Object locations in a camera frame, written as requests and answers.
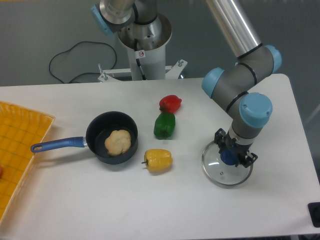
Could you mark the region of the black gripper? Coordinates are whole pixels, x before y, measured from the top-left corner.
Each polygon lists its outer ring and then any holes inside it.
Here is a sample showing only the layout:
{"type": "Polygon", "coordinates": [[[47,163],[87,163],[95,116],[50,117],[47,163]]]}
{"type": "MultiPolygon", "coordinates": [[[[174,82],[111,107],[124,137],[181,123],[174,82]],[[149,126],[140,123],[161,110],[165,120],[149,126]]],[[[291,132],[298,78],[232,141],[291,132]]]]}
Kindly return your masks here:
{"type": "Polygon", "coordinates": [[[234,138],[226,137],[226,132],[222,128],[215,132],[213,142],[218,146],[219,153],[223,151],[224,163],[237,163],[236,167],[242,165],[248,168],[258,159],[255,153],[248,151],[252,143],[247,145],[238,144],[234,138]]]}

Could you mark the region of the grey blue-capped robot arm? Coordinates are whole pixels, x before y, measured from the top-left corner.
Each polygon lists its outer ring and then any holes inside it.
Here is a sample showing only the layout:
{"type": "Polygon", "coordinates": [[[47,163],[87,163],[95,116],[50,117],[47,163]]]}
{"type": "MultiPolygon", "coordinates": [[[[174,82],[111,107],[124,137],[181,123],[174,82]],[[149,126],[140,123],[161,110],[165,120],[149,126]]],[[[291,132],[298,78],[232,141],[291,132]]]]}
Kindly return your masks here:
{"type": "MultiPolygon", "coordinates": [[[[250,147],[273,110],[267,96],[250,89],[280,68],[282,56],[262,43],[237,0],[209,0],[207,6],[237,58],[232,70],[217,67],[202,80],[204,92],[232,118],[228,131],[215,133],[214,143],[226,165],[247,168],[257,159],[250,147]]],[[[154,52],[165,50],[172,28],[155,0],[101,0],[91,12],[104,34],[117,34],[126,46],[133,80],[165,78],[165,57],[154,52]]]]}

